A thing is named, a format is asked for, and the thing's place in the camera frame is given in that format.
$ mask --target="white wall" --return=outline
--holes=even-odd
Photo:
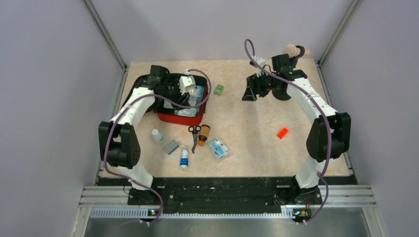
[[[122,71],[81,0],[9,0],[0,73],[0,235],[68,236]]]
[[[301,44],[320,59],[351,0],[93,0],[125,61],[269,58]]]
[[[363,1],[325,65],[350,153],[391,236],[418,236],[419,1]]]

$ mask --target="orange bottle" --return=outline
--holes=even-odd
[[[205,141],[208,139],[208,135],[210,134],[210,129],[211,127],[206,124],[201,125],[201,132],[199,132],[198,136],[198,145],[200,145],[201,147],[205,145]]]

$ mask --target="gray floor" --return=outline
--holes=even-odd
[[[85,237],[103,237],[126,219],[90,219]],[[131,223],[106,237],[369,237],[362,209],[324,209],[307,226],[285,219],[162,219]]]

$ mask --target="table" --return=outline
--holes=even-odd
[[[211,126],[209,140],[219,137],[233,155],[217,162],[207,144],[197,146],[195,154],[190,152],[189,167],[179,167],[180,148],[168,155],[163,146],[156,145],[151,131],[158,129],[166,143],[175,139],[181,145],[192,148],[192,134],[184,125],[162,122],[157,115],[144,115],[136,134],[141,146],[142,162],[155,177],[256,177],[293,176],[307,157],[305,142],[311,125],[307,116],[293,100],[279,101],[272,94],[258,98],[255,102],[242,102],[246,89],[246,77],[255,73],[248,60],[205,60],[132,62],[123,91],[126,99],[135,80],[149,74],[151,65],[167,67],[171,73],[183,73],[185,69],[200,69],[207,73],[213,88],[207,102],[206,113],[201,124]],[[312,58],[299,59],[296,66],[302,69],[313,87],[325,98],[316,64]],[[213,94],[217,84],[224,86],[221,96]],[[278,132],[286,127],[289,132],[283,138]],[[329,165],[329,176],[346,176],[349,171],[343,155]],[[111,176],[106,171],[102,177]]]

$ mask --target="scissors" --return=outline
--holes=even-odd
[[[192,147],[192,153],[195,153],[195,148],[198,143],[198,132],[201,131],[201,126],[190,126],[188,128],[188,131],[192,133],[192,136],[194,137],[194,146]]]

